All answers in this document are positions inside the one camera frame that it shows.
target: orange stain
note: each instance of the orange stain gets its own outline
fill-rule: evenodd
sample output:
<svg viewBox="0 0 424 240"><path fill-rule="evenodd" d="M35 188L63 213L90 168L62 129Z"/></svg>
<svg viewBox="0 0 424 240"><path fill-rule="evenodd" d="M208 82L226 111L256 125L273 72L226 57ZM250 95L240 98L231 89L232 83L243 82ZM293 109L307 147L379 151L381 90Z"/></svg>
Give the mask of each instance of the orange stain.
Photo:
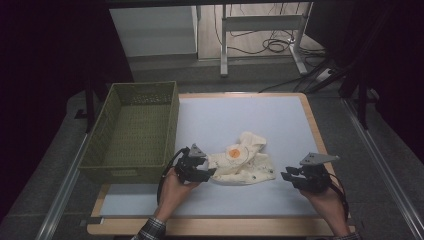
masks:
<svg viewBox="0 0 424 240"><path fill-rule="evenodd" d="M240 151L238 149L232 149L228 153L232 158L238 158L240 156Z"/></svg>

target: gray floor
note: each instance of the gray floor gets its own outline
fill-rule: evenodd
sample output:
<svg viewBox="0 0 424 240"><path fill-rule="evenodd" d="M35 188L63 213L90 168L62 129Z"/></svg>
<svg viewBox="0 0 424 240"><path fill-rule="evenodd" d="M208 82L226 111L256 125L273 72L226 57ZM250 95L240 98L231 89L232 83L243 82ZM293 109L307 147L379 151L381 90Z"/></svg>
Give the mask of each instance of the gray floor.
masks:
<svg viewBox="0 0 424 240"><path fill-rule="evenodd" d="M219 62L199 62L190 57L137 58L130 59L130 65L137 82L177 81L180 93L258 92L298 77L290 58L233 59L227 78L219 76ZM291 82L270 91L291 92L298 83ZM308 84L308 81L303 82L300 89ZM308 100L328 153L342 158L334 163L334 168L345 185L354 223L364 239L414 239L338 97L339 86L340 82L335 82L308 95ZM85 120L74 119L78 109L83 108L83 93L69 99L62 127L3 220L0 239L34 239L37 235L85 136ZM372 104L368 105L367 113L369 132L422 216L424 190L420 184L424 178L423 165L381 119ZM113 236L92 236L86 231L86 221L99 187L83 175L78 177L53 239L113 239Z"/></svg>

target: green plastic basket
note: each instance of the green plastic basket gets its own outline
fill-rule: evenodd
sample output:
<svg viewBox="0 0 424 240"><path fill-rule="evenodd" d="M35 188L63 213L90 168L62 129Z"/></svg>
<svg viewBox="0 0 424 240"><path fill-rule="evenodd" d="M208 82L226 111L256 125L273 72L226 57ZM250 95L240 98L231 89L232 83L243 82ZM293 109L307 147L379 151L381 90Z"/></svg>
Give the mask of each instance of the green plastic basket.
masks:
<svg viewBox="0 0 424 240"><path fill-rule="evenodd" d="M95 183L158 183L174 155L176 82L113 84L79 170Z"/></svg>

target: dark wall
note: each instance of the dark wall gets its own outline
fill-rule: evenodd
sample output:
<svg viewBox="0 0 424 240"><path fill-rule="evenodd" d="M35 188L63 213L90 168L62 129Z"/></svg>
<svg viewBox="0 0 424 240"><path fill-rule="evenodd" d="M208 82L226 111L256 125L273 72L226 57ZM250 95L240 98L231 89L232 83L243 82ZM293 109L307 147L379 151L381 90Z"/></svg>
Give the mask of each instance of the dark wall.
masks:
<svg viewBox="0 0 424 240"><path fill-rule="evenodd" d="M424 163L422 9L418 0L396 4L367 59L366 78L380 95L377 110Z"/></svg>
<svg viewBox="0 0 424 240"><path fill-rule="evenodd" d="M103 3L0 2L0 183L3 217L90 78L132 75Z"/></svg>

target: crumpled fabric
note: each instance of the crumpled fabric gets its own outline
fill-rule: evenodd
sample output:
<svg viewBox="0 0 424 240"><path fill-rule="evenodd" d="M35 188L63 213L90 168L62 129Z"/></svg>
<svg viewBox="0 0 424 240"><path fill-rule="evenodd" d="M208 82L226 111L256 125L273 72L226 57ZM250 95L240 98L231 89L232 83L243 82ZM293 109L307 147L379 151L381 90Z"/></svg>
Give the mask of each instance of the crumpled fabric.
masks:
<svg viewBox="0 0 424 240"><path fill-rule="evenodd" d="M209 169L216 168L212 179L219 182L255 184L275 179L274 166L267 154L259 153L266 139L243 132L239 144L228 146L224 153L208 155Z"/></svg>

